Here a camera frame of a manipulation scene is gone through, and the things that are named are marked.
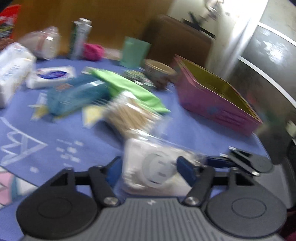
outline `wet wipes pack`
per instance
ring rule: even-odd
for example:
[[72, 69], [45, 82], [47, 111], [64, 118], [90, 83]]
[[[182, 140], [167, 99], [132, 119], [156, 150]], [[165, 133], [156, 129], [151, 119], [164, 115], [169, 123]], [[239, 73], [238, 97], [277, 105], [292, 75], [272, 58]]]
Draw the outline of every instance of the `wet wipes pack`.
[[35, 69], [36, 57], [15, 42], [0, 53], [0, 108], [10, 102], [17, 87]]
[[26, 85], [30, 89], [55, 87], [73, 77], [76, 77], [73, 66], [37, 69], [27, 78]]

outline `ribbed gray surface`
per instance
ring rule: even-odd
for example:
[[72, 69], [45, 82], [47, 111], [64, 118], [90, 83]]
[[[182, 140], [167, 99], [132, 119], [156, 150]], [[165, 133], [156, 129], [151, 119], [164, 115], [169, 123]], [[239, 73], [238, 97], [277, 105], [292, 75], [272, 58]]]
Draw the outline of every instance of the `ribbed gray surface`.
[[[25, 237], [24, 241], [37, 241]], [[182, 206], [176, 198], [127, 199], [106, 208], [86, 231], [63, 241], [231, 241], [212, 227], [198, 208]], [[278, 235], [259, 240], [280, 241]]]

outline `green cloth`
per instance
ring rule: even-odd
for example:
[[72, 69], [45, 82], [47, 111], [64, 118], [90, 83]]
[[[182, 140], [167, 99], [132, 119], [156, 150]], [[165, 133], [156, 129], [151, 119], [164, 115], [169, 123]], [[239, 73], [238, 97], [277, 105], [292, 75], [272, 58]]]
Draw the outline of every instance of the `green cloth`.
[[111, 97], [116, 97], [122, 91], [129, 91], [134, 94], [139, 100], [144, 102], [148, 107], [158, 113], [169, 113], [168, 110], [161, 102], [161, 100], [154, 94], [139, 86], [138, 84], [126, 79], [111, 71], [92, 69], [91, 73], [97, 78], [109, 83]]

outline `plastic container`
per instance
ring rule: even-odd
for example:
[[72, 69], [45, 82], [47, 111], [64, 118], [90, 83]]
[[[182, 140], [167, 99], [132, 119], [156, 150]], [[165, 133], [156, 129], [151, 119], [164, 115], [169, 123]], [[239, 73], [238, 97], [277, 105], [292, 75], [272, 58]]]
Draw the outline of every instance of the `plastic container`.
[[129, 69], [140, 67], [150, 46], [150, 43], [139, 39], [125, 37], [120, 64]]
[[176, 75], [176, 71], [171, 67], [152, 59], [145, 60], [145, 75], [158, 89], [165, 89]]
[[183, 156], [195, 166], [205, 158], [194, 151], [150, 135], [126, 141], [123, 156], [123, 190], [146, 196], [185, 196], [191, 187], [177, 172]]
[[60, 35], [57, 27], [50, 26], [42, 31], [26, 34], [18, 42], [37, 58], [50, 60], [59, 52]]

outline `snack bag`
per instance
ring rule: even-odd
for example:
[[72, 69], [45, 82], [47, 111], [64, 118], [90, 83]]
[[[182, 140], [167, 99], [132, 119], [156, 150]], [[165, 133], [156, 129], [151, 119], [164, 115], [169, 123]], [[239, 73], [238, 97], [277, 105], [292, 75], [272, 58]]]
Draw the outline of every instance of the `snack bag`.
[[13, 38], [12, 32], [15, 28], [20, 6], [19, 4], [8, 6], [0, 13], [0, 39]]

